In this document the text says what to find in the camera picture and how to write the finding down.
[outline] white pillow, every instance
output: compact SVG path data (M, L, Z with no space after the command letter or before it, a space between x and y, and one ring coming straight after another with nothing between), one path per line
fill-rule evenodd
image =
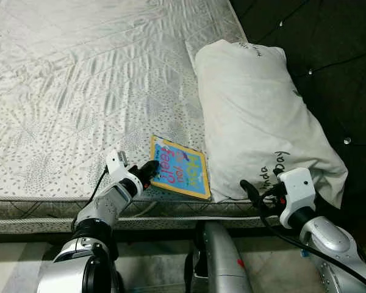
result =
M277 182L274 168L307 167L321 196L340 207L347 168L298 94L281 48L220 40L199 50L195 67L214 201L246 198L241 179L262 194Z

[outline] mattress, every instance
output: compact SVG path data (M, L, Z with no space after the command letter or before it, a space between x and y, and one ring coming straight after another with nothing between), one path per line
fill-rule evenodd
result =
M228 0L0 1L0 231L66 231L114 148L138 165L153 134L205 151L191 60L221 38L246 41ZM150 189L125 216L152 201L158 217L251 207Z

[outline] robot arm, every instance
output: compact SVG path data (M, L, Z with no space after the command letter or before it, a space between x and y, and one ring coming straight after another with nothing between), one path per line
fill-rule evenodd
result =
M140 169L127 170L124 152L115 150L106 161L112 183L78 213L74 234L46 269L38 293L119 292L112 226L132 197L149 186L159 163L149 161Z
M302 244L341 262L366 279L366 263L359 257L356 241L351 234L315 212L316 192L309 170L296 168L278 173L278 180L279 183L274 187L274 200L281 225L300 231ZM248 195L251 193L253 202L258 201L259 194L253 195L255 192L249 183L242 181L240 185ZM365 284L338 266L312 253L310 258L320 273L326 292L366 292Z

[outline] book cover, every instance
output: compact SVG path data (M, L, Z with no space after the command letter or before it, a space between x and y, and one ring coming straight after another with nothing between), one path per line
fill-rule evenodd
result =
M205 157L199 151L152 136L151 159L160 162L152 185L203 200L210 198Z

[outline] colorful book cover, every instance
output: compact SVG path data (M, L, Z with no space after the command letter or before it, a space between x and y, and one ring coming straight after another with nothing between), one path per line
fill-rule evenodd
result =
M152 136L151 159L160 162L152 185L203 200L210 198L205 157L199 151Z

